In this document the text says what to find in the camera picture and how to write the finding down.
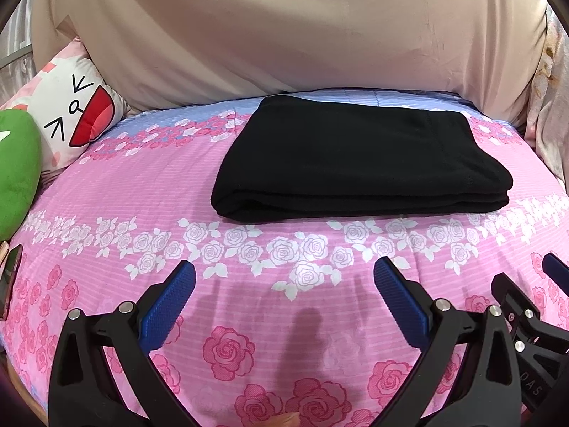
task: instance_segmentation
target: beige fabric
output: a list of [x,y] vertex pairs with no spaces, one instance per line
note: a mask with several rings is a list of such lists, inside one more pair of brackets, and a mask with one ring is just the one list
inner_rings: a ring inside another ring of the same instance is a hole
[[139,109],[328,87],[446,90],[515,122],[545,0],[35,0],[38,67],[75,34]]
[[531,85],[525,139],[569,192],[569,37],[552,8]]

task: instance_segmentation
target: finger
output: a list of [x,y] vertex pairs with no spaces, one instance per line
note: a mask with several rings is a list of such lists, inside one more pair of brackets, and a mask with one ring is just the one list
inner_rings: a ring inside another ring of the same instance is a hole
[[285,413],[256,423],[254,427],[300,427],[300,425],[301,418],[298,413]]

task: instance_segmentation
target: blue gripper pad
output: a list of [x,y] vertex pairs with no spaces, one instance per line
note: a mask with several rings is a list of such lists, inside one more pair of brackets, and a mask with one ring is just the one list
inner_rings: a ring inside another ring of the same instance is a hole
[[408,291],[407,280],[389,258],[382,257],[376,261],[373,281],[407,343],[421,351],[425,350],[430,342],[429,319]]
[[547,274],[559,287],[569,295],[569,268],[552,253],[544,256],[541,262],[543,272]]
[[176,269],[175,276],[140,321],[138,343],[146,354],[164,345],[196,287],[196,270],[190,262],[180,262]]

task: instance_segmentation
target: red mouth print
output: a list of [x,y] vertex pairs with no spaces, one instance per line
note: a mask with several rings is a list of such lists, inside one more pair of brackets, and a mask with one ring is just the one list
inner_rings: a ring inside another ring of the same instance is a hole
[[109,93],[99,85],[75,127],[69,146],[81,147],[97,139],[115,116],[115,104]]

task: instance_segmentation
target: black folded cloth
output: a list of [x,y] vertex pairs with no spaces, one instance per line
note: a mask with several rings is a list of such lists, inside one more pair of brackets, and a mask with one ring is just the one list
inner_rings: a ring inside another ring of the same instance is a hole
[[459,112],[277,95],[235,139],[211,203],[243,223],[486,213],[507,205],[512,184]]

